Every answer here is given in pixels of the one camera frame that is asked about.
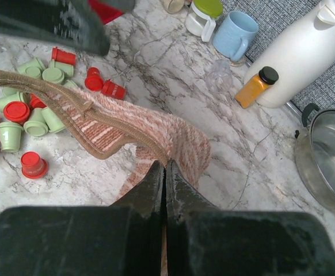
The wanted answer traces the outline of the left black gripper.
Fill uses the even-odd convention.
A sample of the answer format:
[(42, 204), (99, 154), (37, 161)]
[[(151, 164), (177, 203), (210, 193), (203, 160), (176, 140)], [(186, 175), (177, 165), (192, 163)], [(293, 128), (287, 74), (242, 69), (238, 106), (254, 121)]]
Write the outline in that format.
[[(100, 1), (124, 14), (135, 1)], [(88, 1), (0, 1), (0, 34), (58, 43), (106, 55), (110, 38)]]

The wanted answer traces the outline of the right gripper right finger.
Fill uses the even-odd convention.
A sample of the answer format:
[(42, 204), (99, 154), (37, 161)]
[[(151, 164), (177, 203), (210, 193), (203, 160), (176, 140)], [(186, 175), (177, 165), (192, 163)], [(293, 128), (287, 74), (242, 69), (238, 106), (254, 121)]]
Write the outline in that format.
[(169, 275), (335, 275), (323, 225), (302, 212), (220, 210), (166, 166)]

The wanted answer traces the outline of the striped pink brown towel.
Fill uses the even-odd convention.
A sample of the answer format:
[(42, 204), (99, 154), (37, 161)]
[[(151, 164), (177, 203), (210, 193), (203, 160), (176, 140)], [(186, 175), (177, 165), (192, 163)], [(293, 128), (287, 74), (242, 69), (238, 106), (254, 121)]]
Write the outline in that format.
[(104, 160), (124, 145), (136, 144), (134, 171), (123, 184), (117, 203), (141, 210), (147, 202), (131, 198), (154, 162), (169, 175), (178, 173), (191, 191), (211, 160), (207, 136), (183, 119), (101, 94), (71, 89), (0, 70), (0, 86), (30, 92), (64, 123), (88, 153)]

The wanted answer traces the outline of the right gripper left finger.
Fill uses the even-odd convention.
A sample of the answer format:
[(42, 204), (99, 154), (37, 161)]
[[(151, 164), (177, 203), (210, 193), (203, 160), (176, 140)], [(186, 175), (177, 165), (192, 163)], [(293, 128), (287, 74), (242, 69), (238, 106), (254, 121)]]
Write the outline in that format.
[(0, 275), (160, 275), (164, 167), (110, 206), (0, 213)]

